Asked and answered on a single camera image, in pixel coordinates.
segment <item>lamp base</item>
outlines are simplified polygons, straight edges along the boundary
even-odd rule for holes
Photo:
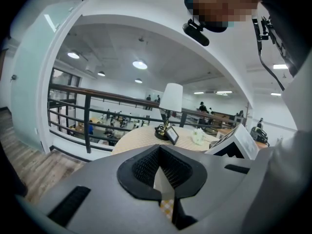
[[[158,133],[157,131],[155,132],[155,137],[159,138],[161,140],[169,140],[167,136],[165,136],[163,133]]]

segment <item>table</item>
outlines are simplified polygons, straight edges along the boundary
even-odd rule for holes
[[[218,129],[218,133],[216,135],[216,137],[218,139],[222,138],[223,136],[227,135],[230,131],[232,131],[233,129]],[[262,149],[262,148],[266,148],[268,147],[267,144],[264,144],[264,143],[261,143],[261,142],[258,142],[258,141],[255,141],[255,143],[257,144],[258,148],[259,149]]]
[[[192,141],[192,131],[182,127],[173,127],[176,133],[179,135],[175,146],[185,148],[188,150],[200,152],[209,149],[211,141],[219,140],[218,138],[210,135],[205,135],[206,141],[203,145],[197,145]],[[114,147],[112,154],[123,153],[135,148],[153,145],[153,144],[165,144],[171,145],[169,140],[161,140],[154,136],[155,128],[152,126],[136,128],[123,136]]]

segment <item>floor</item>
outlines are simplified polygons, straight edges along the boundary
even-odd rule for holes
[[[85,164],[57,150],[46,155],[20,142],[8,110],[0,111],[0,141],[17,174],[28,187],[25,198],[34,204],[60,180]]]

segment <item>black slot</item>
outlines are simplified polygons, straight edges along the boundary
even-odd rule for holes
[[[65,227],[83,203],[90,189],[84,186],[75,187],[63,201],[58,204],[48,217],[57,224]]]
[[[226,165],[224,168],[241,174],[247,174],[250,170],[250,168],[235,165]]]

